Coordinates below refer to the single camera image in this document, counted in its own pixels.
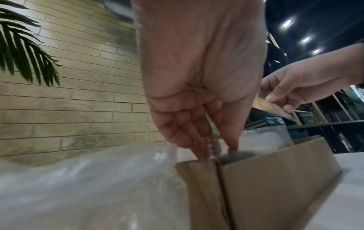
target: yellow brick wall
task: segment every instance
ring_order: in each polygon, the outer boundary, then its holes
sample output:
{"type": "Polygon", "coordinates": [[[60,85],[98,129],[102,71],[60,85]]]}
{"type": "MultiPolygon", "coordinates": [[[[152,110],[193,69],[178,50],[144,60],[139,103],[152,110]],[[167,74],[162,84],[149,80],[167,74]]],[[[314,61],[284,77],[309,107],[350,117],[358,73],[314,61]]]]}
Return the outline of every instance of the yellow brick wall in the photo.
{"type": "Polygon", "coordinates": [[[146,104],[135,28],[91,0],[15,0],[63,67],[61,86],[0,73],[0,157],[67,158],[134,142],[161,142],[146,104]]]}

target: palm frond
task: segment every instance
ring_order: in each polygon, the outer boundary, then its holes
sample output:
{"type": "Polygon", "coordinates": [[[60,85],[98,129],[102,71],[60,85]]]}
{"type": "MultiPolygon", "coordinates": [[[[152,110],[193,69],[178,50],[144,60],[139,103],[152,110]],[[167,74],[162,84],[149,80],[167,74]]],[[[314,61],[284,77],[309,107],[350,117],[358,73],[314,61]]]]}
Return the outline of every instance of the palm frond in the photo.
{"type": "MultiPolygon", "coordinates": [[[[0,0],[1,5],[27,9],[27,7],[9,0],[0,0]]],[[[56,66],[62,65],[56,64],[58,61],[32,40],[41,42],[30,29],[17,22],[40,27],[38,22],[33,19],[0,7],[0,25],[2,27],[0,30],[0,68],[2,72],[7,68],[14,75],[15,65],[21,76],[27,81],[33,82],[34,72],[39,84],[42,83],[42,75],[43,81],[48,87],[53,86],[53,82],[60,85],[56,66]]]]}

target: dark ceiling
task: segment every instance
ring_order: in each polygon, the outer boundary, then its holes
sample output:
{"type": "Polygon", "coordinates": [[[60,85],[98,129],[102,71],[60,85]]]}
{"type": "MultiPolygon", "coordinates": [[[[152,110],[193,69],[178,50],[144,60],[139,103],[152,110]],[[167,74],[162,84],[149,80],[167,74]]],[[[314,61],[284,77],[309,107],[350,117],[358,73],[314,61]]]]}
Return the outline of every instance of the dark ceiling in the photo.
{"type": "Polygon", "coordinates": [[[333,51],[364,38],[364,0],[267,0],[269,32],[286,52],[289,62],[333,51]],[[287,20],[293,24],[281,28],[287,20]],[[305,45],[301,41],[312,40],[305,45]]]}

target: white table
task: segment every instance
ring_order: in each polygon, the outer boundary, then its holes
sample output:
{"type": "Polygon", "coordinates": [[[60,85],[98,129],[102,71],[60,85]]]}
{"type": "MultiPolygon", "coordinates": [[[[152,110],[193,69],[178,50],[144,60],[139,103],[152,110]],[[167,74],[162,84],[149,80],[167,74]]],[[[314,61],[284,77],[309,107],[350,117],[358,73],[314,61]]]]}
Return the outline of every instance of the white table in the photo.
{"type": "Polygon", "coordinates": [[[305,230],[364,229],[364,153],[336,154],[342,180],[305,230]]]}

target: cardboard box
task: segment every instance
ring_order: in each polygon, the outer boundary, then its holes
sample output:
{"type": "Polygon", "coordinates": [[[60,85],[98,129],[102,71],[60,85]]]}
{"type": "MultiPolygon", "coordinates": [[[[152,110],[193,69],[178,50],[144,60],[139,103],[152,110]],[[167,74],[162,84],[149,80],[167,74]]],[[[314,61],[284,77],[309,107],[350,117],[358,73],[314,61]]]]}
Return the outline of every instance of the cardboard box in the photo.
{"type": "Polygon", "coordinates": [[[187,185],[193,230],[291,229],[341,173],[320,137],[266,155],[240,152],[176,169],[187,185]]]}

